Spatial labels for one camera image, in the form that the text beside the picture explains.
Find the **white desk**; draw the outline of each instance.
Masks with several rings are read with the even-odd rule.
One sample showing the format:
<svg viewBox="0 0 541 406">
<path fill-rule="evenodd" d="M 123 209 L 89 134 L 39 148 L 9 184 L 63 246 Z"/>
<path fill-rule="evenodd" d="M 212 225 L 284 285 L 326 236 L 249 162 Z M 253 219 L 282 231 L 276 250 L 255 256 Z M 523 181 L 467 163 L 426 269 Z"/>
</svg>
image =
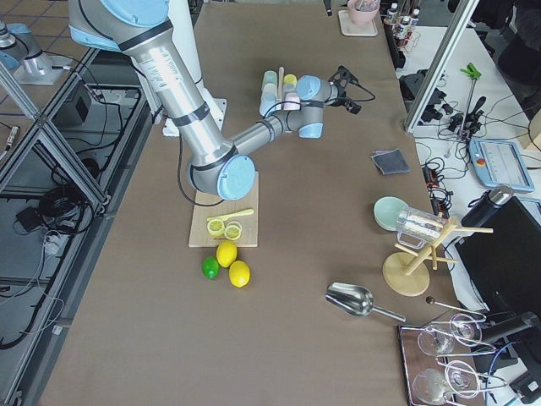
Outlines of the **white desk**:
<svg viewBox="0 0 541 406">
<path fill-rule="evenodd" d="M 417 33 L 417 42 L 414 46 L 410 47 L 410 52 L 407 53 L 406 65 L 403 69 L 396 70 L 397 78 L 400 78 L 405 74 L 416 73 L 420 69 L 429 68 L 437 47 L 445 34 L 445 28 L 418 27 Z M 457 110 L 463 111 L 466 108 L 471 80 L 467 75 L 462 73 L 460 69 L 466 68 L 468 63 L 473 63 L 482 74 L 475 86 L 470 109 L 473 108 L 473 105 L 480 96 L 485 96 L 487 100 L 482 107 L 485 114 L 490 118 L 505 120 L 507 122 L 494 122 L 494 120 L 491 119 L 486 119 L 485 121 L 485 118 L 482 118 L 481 123 L 488 124 L 486 126 L 484 125 L 475 135 L 483 135 L 484 138 L 487 139 L 513 139 L 523 155 L 541 159 L 541 153 L 539 151 L 531 148 L 524 150 L 522 148 L 522 145 L 529 144 L 529 139 L 527 135 L 523 135 L 519 138 L 517 138 L 517 136 L 526 133 L 524 127 L 527 127 L 528 119 L 526 115 L 521 112 L 522 109 L 520 105 L 512 95 L 511 90 L 502 78 L 489 54 L 484 49 L 477 34 L 472 29 L 467 29 L 464 32 L 450 62 L 445 67 L 445 78 L 440 81 L 439 89 L 447 94 L 447 97 L 445 98 L 446 101 Z M 448 123 L 449 117 L 450 116 L 446 116 L 444 113 L 444 117 L 439 123 L 438 121 L 433 120 L 429 123 L 433 125 L 418 126 L 415 129 L 414 137 L 417 139 L 418 155 L 421 164 L 425 163 L 430 158 L 437 156 L 444 158 L 451 148 L 451 155 L 448 158 L 444 158 L 445 167 L 455 167 L 460 170 L 465 168 L 464 161 L 456 158 L 454 154 L 458 146 L 458 144 L 454 142 L 456 137 L 440 137 L 447 138 L 447 140 L 439 140 L 437 138 L 438 132 L 446 128 L 445 125 L 438 127 L 438 124 Z M 451 132 L 447 130 L 442 132 L 442 134 L 450 133 Z M 529 167 L 541 167 L 541 162 L 539 161 L 527 157 L 524 157 L 524 161 Z M 524 196 L 541 199 L 541 170 L 529 172 L 533 182 L 536 184 L 536 190 L 532 193 L 525 194 Z M 469 169 L 463 178 L 453 179 L 461 177 L 462 173 L 451 169 L 446 170 L 444 175 L 447 177 L 447 179 L 444 180 L 446 189 L 455 193 L 451 198 L 452 208 L 449 210 L 449 214 L 450 216 L 462 219 L 469 210 L 467 204 L 470 201 L 477 199 L 487 188 L 478 181 L 471 165 L 469 165 Z M 454 245 L 449 246 L 448 249 L 453 257 L 458 257 Z M 456 264 L 451 271 L 451 276 L 457 298 L 469 309 L 479 309 L 482 305 L 475 298 L 469 276 L 464 266 L 460 263 Z M 519 361 L 519 364 L 517 365 L 498 370 L 496 375 L 502 376 L 508 381 L 513 381 L 525 370 L 526 368 L 523 363 Z M 514 396 L 510 388 L 495 390 L 494 395 L 498 400 L 498 404 L 505 404 Z M 541 405 L 541 399 L 532 404 Z"/>
</svg>

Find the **pink cup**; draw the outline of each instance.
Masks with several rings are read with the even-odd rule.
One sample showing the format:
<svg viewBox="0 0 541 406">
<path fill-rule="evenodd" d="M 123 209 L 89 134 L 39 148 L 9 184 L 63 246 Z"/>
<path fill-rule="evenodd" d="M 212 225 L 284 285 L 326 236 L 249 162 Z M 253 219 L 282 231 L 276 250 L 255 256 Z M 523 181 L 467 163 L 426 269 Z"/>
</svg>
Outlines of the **pink cup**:
<svg viewBox="0 0 541 406">
<path fill-rule="evenodd" d="M 372 11 L 358 11 L 355 9 L 358 0 L 348 0 L 347 1 L 347 14 L 349 19 L 355 24 L 366 24 L 374 19 L 376 14 L 380 11 L 380 2 L 377 2 L 378 7 Z"/>
</svg>

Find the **blue cable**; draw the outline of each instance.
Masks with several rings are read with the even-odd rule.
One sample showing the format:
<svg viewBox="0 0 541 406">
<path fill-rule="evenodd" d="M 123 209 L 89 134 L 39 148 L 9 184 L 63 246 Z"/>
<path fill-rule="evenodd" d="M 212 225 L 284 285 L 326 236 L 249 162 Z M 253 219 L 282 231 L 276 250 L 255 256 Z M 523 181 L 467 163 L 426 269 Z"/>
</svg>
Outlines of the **blue cable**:
<svg viewBox="0 0 541 406">
<path fill-rule="evenodd" d="M 492 357 L 492 360 L 490 361 L 489 371 L 487 372 L 487 375 L 489 376 L 489 378 L 492 376 L 494 365 L 496 364 L 496 360 L 498 360 L 501 353 L 503 353 L 508 347 L 510 347 L 514 343 L 515 342 L 513 342 L 513 341 L 511 341 L 510 343 L 507 343 L 506 345 L 504 345 L 502 348 L 500 348 L 498 350 L 498 352 L 494 355 L 494 357 Z M 484 384 L 484 389 L 485 390 L 489 387 L 489 378 L 487 378 L 487 381 Z M 489 393 L 489 392 L 484 393 L 484 404 L 488 404 L 487 403 L 487 393 Z"/>
</svg>

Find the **green clamp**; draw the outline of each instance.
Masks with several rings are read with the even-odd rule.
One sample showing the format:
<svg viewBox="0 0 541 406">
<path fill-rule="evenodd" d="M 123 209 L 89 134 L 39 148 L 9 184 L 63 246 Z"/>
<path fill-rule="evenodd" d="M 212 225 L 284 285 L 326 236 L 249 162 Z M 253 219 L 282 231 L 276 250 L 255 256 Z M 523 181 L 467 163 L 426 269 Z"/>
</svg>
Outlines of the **green clamp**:
<svg viewBox="0 0 541 406">
<path fill-rule="evenodd" d="M 481 77 L 481 72 L 479 72 L 471 62 L 467 65 L 466 69 L 460 69 L 460 71 L 467 74 L 473 80 L 477 80 Z"/>
</svg>

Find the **metal scoop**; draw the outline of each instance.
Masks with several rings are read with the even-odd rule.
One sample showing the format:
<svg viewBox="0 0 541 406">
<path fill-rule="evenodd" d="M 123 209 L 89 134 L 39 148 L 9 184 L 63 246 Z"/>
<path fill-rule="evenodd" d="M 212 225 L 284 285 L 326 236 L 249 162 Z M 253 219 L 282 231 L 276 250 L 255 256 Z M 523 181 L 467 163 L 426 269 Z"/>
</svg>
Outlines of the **metal scoop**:
<svg viewBox="0 0 541 406">
<path fill-rule="evenodd" d="M 369 315 L 373 310 L 382 315 L 388 315 L 393 319 L 397 319 L 402 323 L 406 321 L 406 317 L 403 315 L 376 306 L 372 293 L 362 286 L 334 282 L 327 288 L 325 299 L 356 317 Z"/>
</svg>

